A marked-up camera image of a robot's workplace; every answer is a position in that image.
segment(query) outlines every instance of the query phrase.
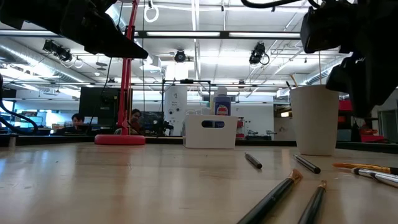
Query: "desk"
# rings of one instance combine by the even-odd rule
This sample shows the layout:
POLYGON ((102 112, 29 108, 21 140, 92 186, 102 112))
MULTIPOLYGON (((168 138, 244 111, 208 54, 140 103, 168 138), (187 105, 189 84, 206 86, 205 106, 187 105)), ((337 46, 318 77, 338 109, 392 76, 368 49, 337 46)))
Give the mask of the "desk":
POLYGON ((398 189, 331 163, 398 167, 398 155, 336 150, 335 157, 305 157, 322 169, 316 175, 295 153, 295 147, 264 146, 17 146, 0 152, 0 223, 236 223, 293 168, 304 179, 270 223, 296 223, 322 179, 328 190, 320 223, 396 223, 398 189), (244 151, 262 162, 262 172, 244 151))

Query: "workbench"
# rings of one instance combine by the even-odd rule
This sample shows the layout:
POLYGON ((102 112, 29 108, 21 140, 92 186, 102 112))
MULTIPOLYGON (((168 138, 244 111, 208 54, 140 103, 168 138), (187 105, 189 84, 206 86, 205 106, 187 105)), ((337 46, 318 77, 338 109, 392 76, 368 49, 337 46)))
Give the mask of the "workbench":
POLYGON ((313 174, 294 154, 296 147, 272 146, 17 146, 0 152, 0 223, 236 223, 294 168, 304 178, 269 223, 297 223, 323 179, 320 223, 397 222, 398 189, 331 164, 398 167, 398 155, 337 149, 333 157, 304 156, 322 170, 313 174))

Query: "white container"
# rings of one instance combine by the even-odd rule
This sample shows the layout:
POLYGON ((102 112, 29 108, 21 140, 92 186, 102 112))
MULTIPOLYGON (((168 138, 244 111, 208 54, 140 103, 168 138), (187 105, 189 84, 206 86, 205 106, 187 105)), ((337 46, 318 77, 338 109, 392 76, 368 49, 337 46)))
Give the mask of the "white container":
POLYGON ((238 117, 215 115, 186 115, 183 144, 188 148, 234 149, 238 117), (203 121, 223 121, 223 128, 202 126, 203 121))
POLYGON ((298 150, 304 155, 331 156, 336 147, 338 92, 325 85, 290 91, 298 150))

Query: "paint bottle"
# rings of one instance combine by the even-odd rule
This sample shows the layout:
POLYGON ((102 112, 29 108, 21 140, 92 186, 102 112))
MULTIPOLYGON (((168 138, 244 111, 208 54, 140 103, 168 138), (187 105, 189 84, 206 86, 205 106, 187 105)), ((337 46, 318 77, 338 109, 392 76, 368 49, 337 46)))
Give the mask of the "paint bottle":
POLYGON ((213 99, 214 115, 231 116, 231 98, 226 94, 226 87, 218 87, 217 95, 213 99))

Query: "paper cup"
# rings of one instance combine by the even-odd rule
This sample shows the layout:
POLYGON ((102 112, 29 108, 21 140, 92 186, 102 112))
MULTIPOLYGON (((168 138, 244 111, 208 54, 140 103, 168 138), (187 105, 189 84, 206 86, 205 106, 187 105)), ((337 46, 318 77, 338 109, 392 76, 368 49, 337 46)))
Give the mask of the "paper cup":
POLYGON ((338 92, 325 85, 290 91, 298 150, 304 155, 331 156, 336 147, 338 92))

